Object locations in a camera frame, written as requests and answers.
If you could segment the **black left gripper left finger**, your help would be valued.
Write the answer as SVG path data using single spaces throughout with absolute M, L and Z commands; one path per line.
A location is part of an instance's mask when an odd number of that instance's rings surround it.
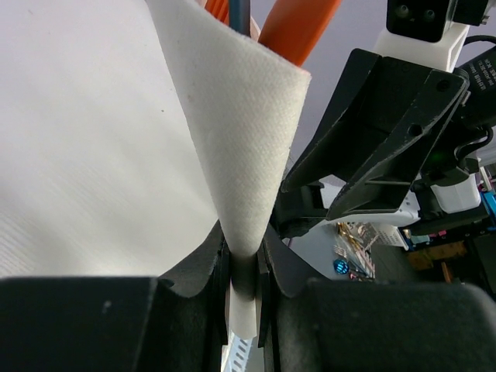
M 229 251 L 214 225 L 159 277 L 6 277 L 3 371 L 218 371 Z

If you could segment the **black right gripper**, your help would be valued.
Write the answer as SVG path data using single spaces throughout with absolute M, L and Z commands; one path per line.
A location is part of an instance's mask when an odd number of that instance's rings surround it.
M 494 90 L 476 81 L 494 50 L 451 73 L 352 50 L 317 130 L 282 182 L 271 225 L 303 236 L 318 223 L 395 213 L 413 194 L 441 219 L 481 203 L 475 152 L 494 135 Z

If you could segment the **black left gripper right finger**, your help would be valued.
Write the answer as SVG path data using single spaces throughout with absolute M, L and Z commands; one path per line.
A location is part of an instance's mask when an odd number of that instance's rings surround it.
M 272 228 L 257 260 L 267 371 L 495 369 L 495 303 L 478 287 L 333 281 Z

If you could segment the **orange plastic spoon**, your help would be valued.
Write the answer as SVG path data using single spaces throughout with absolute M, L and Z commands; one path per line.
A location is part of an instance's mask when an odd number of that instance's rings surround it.
M 258 42 L 300 67 L 314 49 L 340 0 L 277 0 Z

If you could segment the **blue plastic knife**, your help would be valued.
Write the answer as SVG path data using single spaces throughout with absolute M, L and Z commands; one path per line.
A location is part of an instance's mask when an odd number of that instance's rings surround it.
M 250 36 L 250 0 L 229 0 L 229 26 Z

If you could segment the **white paper napkin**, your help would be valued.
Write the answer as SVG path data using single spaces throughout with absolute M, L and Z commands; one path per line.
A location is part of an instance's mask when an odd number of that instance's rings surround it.
M 153 276 L 221 222 L 229 327 L 310 74 L 197 1 L 1 3 L 1 274 Z

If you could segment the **orange plastic fork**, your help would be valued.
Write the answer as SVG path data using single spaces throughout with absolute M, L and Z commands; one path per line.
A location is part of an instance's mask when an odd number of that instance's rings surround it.
M 205 10 L 220 22 L 229 24 L 229 0 L 207 0 Z

